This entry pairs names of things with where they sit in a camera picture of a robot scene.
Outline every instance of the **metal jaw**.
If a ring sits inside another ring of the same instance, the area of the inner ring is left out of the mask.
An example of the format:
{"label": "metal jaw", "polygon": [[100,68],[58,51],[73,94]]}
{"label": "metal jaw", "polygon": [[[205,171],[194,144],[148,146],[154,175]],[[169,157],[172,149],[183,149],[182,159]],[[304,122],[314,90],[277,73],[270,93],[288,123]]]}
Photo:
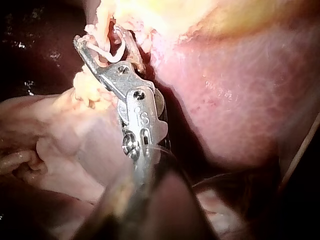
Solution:
{"label": "metal jaw", "polygon": [[96,79],[119,98],[117,110],[123,132],[123,151],[137,160],[144,145],[170,149],[165,99],[153,82],[139,77],[133,63],[119,61],[100,67],[90,54],[87,42],[76,36],[73,45]]}

